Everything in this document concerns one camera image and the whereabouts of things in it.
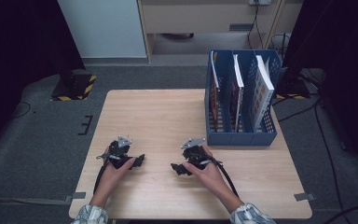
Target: hand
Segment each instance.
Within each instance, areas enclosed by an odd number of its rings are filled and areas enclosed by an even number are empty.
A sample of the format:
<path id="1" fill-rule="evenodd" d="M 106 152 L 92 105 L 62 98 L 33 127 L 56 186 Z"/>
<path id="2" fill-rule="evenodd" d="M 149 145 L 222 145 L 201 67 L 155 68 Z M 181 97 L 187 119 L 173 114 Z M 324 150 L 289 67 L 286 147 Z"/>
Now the hand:
<path id="1" fill-rule="evenodd" d="M 126 161 L 126 163 L 124 163 L 119 169 L 116 169 L 111 162 L 108 162 L 106 164 L 105 170 L 103 171 L 103 175 L 101 176 L 98 188 L 95 190 L 95 193 L 92 196 L 89 204 L 104 208 L 106 206 L 107 199 L 117 187 L 118 181 L 124 176 L 124 174 L 127 173 L 134 162 L 135 158 L 131 158 L 130 160 Z"/>
<path id="2" fill-rule="evenodd" d="M 212 152 L 209 148 L 206 146 L 202 146 L 202 148 L 207 155 L 212 157 Z M 241 201 L 241 199 L 228 187 L 218 167 L 212 162 L 208 163 L 203 170 L 200 170 L 187 161 L 185 161 L 183 165 L 189 172 L 193 173 L 193 175 L 220 200 L 220 202 L 222 202 L 229 213 L 232 213 L 244 204 L 244 202 Z"/>

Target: table top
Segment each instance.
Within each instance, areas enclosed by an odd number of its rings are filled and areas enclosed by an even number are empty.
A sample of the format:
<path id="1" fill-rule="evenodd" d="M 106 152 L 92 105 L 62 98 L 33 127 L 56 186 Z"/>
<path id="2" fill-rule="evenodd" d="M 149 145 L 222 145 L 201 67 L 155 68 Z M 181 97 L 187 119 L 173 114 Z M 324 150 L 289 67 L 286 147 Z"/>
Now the table top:
<path id="1" fill-rule="evenodd" d="M 205 90 L 117 90 L 106 96 L 69 211 L 75 217 L 92 197 L 102 166 L 96 157 L 119 135 L 132 140 L 129 156 L 145 154 L 142 167 L 128 171 L 110 197 L 113 219 L 227 219 L 226 208 L 191 175 L 177 175 L 171 163 L 185 160 L 180 148 L 188 138 L 206 136 Z M 309 218 L 288 147 L 272 110 L 277 136 L 269 147 L 209 147 L 223 162 L 244 202 L 273 218 Z"/>

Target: sleeve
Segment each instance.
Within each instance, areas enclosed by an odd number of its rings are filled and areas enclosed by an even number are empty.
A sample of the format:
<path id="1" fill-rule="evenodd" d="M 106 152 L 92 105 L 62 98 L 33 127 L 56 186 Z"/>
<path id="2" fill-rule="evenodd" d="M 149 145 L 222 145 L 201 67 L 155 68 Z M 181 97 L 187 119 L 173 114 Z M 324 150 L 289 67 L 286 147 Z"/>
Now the sleeve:
<path id="1" fill-rule="evenodd" d="M 253 204 L 241 205 L 231 214 L 231 224 L 276 224 L 268 215 L 261 213 Z"/>
<path id="2" fill-rule="evenodd" d="M 103 208 L 87 204 L 80 208 L 72 224 L 106 224 L 107 221 L 108 216 Z"/>

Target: gray carpet floor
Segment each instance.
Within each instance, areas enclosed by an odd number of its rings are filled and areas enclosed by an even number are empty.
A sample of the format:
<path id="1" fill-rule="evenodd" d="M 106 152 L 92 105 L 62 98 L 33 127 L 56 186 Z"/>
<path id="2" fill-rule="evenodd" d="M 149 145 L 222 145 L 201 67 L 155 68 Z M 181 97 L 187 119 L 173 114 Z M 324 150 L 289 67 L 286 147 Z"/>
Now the gray carpet floor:
<path id="1" fill-rule="evenodd" d="M 94 66 L 97 76 L 87 100 L 56 102 L 50 95 L 59 77 L 44 78 L 26 87 L 22 103 L 0 135 L 0 199 L 64 201 L 76 190 L 106 94 L 119 89 L 202 89 L 206 66 Z M 274 100 L 278 119 L 312 106 L 319 96 L 305 100 Z M 341 149 L 334 127 L 319 105 L 316 107 L 332 156 L 343 208 L 358 206 L 358 155 Z M 86 135 L 82 123 L 92 122 Z M 325 223 L 338 214 L 331 161 L 315 112 L 280 122 L 298 175 L 311 201 L 313 216 L 307 220 L 278 219 L 277 223 Z M 69 205 L 0 203 L 0 223 L 70 223 Z M 358 210 L 347 214 L 358 223 Z M 117 223 L 130 223 L 120 220 Z M 174 223 L 227 223 L 227 221 L 175 221 Z M 347 223 L 339 217 L 332 223 Z"/>

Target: blue file organizer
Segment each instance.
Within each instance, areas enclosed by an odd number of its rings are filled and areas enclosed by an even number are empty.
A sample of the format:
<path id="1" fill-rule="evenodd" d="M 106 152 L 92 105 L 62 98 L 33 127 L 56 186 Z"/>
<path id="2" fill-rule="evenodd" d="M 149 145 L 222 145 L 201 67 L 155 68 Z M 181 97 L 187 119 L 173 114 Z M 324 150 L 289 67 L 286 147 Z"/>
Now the blue file organizer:
<path id="1" fill-rule="evenodd" d="M 220 81 L 221 91 L 218 95 L 218 128 L 213 125 L 212 113 L 209 107 L 209 97 L 211 90 L 212 61 L 211 56 L 217 53 L 217 59 L 214 64 L 217 78 Z M 231 99 L 232 80 L 234 74 L 233 54 L 238 54 L 244 92 L 242 96 L 242 109 L 240 118 L 240 130 L 237 133 L 232 132 L 232 120 L 229 113 L 229 104 Z M 270 104 L 268 110 L 261 121 L 261 130 L 254 132 L 251 125 L 251 116 L 249 112 L 250 104 L 255 89 L 255 75 L 257 69 L 256 55 L 261 55 L 264 62 L 268 60 L 268 70 L 272 85 L 276 89 L 279 74 L 281 73 L 282 61 L 277 52 L 273 49 L 244 49 L 229 50 L 217 49 L 211 50 L 208 61 L 208 75 L 205 88 L 205 121 L 207 141 L 210 146 L 269 146 L 277 135 L 274 122 L 270 115 Z"/>

